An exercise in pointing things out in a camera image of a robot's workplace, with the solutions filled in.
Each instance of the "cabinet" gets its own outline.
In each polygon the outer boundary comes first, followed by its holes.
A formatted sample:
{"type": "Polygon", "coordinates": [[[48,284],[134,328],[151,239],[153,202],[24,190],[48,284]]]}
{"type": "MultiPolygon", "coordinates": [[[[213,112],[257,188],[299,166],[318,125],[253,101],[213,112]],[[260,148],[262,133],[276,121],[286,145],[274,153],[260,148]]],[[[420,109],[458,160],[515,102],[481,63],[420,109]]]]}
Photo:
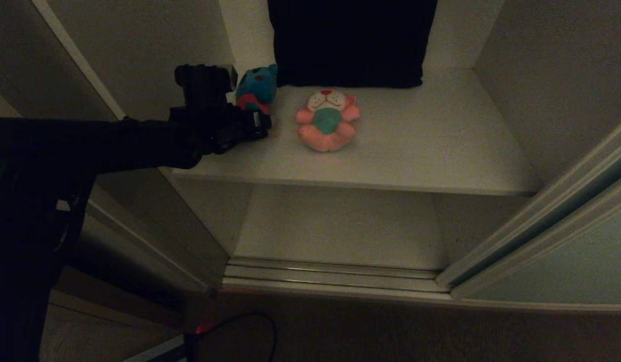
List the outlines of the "cabinet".
{"type": "MultiPolygon", "coordinates": [[[[33,4],[119,118],[165,119],[182,102],[177,64],[274,62],[265,3],[33,4]]],[[[200,273],[226,289],[473,297],[483,273],[620,187],[620,34],[620,2],[441,0],[425,84],[347,89],[363,112],[349,147],[304,147],[292,116],[314,88],[286,86],[268,138],[162,170],[218,243],[210,261],[190,233],[201,254],[175,263],[222,268],[200,273]]],[[[124,194],[124,208],[142,203],[124,194]]]]}

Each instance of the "shelf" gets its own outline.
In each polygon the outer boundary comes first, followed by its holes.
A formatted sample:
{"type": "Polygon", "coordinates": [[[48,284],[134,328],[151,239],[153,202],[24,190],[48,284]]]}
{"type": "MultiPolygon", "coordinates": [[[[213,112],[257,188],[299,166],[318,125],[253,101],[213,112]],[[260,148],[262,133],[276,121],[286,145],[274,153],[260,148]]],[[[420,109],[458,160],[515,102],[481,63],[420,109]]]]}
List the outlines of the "shelf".
{"type": "Polygon", "coordinates": [[[234,257],[442,270],[432,195],[256,185],[234,257]]]}
{"type": "Polygon", "coordinates": [[[469,69],[427,69],[414,89],[345,89],[363,114],[352,144],[317,153],[294,113],[317,87],[281,87],[269,137],[206,156],[180,178],[479,195],[541,187],[491,98],[469,69]]]}

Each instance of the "black cushion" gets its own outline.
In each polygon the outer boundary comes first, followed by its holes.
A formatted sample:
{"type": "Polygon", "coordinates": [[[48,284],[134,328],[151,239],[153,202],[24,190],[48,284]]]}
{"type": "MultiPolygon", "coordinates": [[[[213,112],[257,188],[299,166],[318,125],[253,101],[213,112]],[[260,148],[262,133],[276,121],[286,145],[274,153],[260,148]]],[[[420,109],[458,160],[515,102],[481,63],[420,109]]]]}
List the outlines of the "black cushion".
{"type": "Polygon", "coordinates": [[[437,0],[268,0],[278,85],[422,84],[437,0]]]}

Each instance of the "cable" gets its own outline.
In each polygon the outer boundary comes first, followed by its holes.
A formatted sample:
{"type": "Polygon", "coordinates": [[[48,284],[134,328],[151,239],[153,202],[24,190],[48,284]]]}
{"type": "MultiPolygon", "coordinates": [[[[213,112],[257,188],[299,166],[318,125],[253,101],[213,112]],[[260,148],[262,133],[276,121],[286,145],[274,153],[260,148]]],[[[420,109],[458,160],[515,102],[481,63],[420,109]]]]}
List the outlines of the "cable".
{"type": "Polygon", "coordinates": [[[193,343],[198,343],[200,342],[202,339],[204,339],[207,335],[209,335],[212,332],[215,332],[216,330],[219,330],[223,327],[225,327],[226,325],[233,323],[235,321],[238,321],[239,319],[244,319],[244,318],[248,318],[248,317],[252,317],[252,316],[257,316],[257,317],[262,317],[265,318],[267,321],[269,321],[271,323],[271,327],[272,327],[272,348],[271,348],[271,353],[270,353],[270,357],[268,358],[268,362],[272,362],[272,359],[274,358],[274,351],[275,348],[277,347],[277,324],[275,323],[274,319],[272,319],[271,316],[269,316],[268,314],[265,314],[263,312],[248,312],[246,314],[239,314],[238,316],[234,316],[230,319],[226,319],[225,321],[219,323],[218,325],[210,328],[209,330],[203,332],[203,333],[199,333],[196,334],[193,340],[193,343]]]}

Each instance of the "plush toy face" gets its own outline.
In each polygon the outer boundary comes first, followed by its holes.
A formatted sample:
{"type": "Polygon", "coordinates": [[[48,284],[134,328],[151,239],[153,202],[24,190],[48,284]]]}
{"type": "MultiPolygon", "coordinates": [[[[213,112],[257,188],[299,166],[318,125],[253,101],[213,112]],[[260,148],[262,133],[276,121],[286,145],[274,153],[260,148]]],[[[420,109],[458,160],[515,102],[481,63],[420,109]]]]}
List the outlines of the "plush toy face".
{"type": "Polygon", "coordinates": [[[344,92],[336,89],[321,89],[308,99],[306,107],[315,112],[322,108],[333,108],[342,111],[349,105],[350,99],[344,92]]]}
{"type": "Polygon", "coordinates": [[[277,93],[277,65],[246,71],[237,85],[237,98],[253,94],[261,103],[269,105],[277,93]]]}

